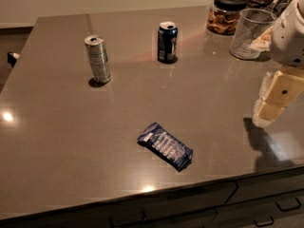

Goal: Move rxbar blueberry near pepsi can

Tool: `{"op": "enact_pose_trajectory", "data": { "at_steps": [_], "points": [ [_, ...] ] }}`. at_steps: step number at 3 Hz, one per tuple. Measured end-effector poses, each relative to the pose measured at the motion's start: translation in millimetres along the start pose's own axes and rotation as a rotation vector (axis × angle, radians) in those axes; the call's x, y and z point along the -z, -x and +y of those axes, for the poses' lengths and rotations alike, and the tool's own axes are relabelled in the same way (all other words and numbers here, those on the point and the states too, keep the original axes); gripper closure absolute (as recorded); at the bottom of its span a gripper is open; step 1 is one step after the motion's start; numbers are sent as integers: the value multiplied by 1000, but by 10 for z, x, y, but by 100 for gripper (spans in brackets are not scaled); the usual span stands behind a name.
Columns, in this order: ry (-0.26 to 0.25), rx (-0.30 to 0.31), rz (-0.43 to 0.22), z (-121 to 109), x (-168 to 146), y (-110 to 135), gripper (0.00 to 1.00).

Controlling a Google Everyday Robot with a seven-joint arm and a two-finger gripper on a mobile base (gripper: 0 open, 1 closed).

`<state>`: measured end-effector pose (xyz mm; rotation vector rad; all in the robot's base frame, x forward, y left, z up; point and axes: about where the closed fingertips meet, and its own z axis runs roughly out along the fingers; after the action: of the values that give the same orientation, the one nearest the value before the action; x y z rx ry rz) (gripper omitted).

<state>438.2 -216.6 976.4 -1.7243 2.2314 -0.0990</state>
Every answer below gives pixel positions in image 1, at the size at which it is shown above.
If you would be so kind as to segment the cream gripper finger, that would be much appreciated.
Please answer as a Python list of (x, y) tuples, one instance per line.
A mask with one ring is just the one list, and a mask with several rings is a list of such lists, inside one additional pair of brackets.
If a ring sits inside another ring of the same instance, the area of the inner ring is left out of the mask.
[(284, 108), (274, 104), (268, 104), (258, 99), (254, 106), (253, 123), (256, 127), (269, 126), (282, 112)]
[(304, 70), (284, 67), (277, 71), (267, 89), (265, 101), (269, 105), (288, 106), (304, 91)]

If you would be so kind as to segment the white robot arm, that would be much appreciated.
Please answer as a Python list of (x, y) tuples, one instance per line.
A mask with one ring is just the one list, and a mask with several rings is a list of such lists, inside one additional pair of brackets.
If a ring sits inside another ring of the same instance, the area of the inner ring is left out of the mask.
[(304, 91), (304, 0), (293, 0), (250, 48), (269, 51), (282, 65), (266, 73), (254, 106), (253, 123), (264, 128)]

